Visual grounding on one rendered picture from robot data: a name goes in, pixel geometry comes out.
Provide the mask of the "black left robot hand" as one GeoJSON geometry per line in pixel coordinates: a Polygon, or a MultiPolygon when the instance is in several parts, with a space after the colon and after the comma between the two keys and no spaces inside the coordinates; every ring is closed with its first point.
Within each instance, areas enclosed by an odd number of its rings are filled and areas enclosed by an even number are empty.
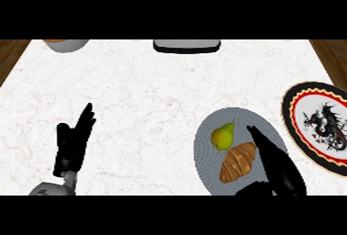
{"type": "Polygon", "coordinates": [[[93,116],[91,103],[87,103],[75,126],[70,128],[66,123],[57,124],[57,155],[53,168],[56,177],[69,171],[76,173],[81,169],[91,127],[96,122],[93,116]]]}

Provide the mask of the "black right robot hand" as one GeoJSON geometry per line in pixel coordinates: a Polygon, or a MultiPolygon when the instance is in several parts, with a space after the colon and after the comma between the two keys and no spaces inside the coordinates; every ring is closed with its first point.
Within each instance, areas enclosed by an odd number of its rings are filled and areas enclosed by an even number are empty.
{"type": "Polygon", "coordinates": [[[276,147],[273,142],[255,126],[246,127],[262,162],[267,182],[252,182],[237,192],[237,196],[304,196],[305,182],[288,154],[276,147]]]}

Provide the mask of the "brown croissant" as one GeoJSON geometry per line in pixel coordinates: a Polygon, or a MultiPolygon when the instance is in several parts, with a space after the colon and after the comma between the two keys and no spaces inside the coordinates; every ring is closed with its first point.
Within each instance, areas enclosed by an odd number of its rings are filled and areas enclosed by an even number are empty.
{"type": "Polygon", "coordinates": [[[226,153],[220,170],[220,181],[227,184],[236,181],[252,170],[257,146],[245,142],[234,146],[226,153]]]}

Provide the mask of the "grey round placemat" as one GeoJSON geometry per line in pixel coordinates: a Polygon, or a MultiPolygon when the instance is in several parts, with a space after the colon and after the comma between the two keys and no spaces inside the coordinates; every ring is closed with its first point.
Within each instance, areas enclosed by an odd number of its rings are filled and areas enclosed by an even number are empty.
{"type": "Polygon", "coordinates": [[[214,196],[233,196],[236,192],[252,182],[268,181],[258,154],[255,154],[255,160],[252,161],[251,172],[227,184],[220,181],[220,170],[226,151],[218,151],[212,147],[209,137],[212,130],[220,128],[226,123],[234,124],[233,146],[254,140],[246,127],[255,126],[276,147],[282,151],[288,151],[285,142],[282,141],[271,124],[255,112],[239,107],[228,107],[214,111],[202,121],[202,124],[196,130],[193,141],[193,160],[196,172],[206,191],[214,196]]]}

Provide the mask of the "dragon print plate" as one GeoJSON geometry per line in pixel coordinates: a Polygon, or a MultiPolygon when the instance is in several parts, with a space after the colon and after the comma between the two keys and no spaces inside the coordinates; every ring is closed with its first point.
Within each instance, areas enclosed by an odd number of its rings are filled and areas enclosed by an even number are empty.
{"type": "Polygon", "coordinates": [[[319,82],[293,85],[282,99],[282,119],[305,157],[347,177],[347,93],[319,82]]]}

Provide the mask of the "green yellow pear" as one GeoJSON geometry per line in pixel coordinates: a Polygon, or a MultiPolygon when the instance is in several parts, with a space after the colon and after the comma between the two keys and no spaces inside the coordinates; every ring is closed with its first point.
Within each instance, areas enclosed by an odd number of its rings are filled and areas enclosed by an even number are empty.
{"type": "Polygon", "coordinates": [[[233,123],[226,123],[211,132],[211,144],[218,151],[226,151],[233,145],[233,123]]]}

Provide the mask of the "grey bowl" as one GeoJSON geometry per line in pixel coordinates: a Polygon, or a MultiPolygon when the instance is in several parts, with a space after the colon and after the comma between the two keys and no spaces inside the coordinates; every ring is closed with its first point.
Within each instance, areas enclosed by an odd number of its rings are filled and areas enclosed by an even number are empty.
{"type": "Polygon", "coordinates": [[[44,43],[48,48],[59,53],[73,52],[79,50],[85,44],[85,39],[66,39],[66,40],[45,40],[44,43]]]}

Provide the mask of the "black and grey appliance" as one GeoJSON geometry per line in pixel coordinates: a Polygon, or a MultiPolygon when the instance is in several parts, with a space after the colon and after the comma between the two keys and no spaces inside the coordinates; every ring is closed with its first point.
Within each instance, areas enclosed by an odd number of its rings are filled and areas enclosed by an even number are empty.
{"type": "Polygon", "coordinates": [[[221,47],[218,39],[155,39],[153,49],[163,53],[194,54],[215,52],[221,47]]]}

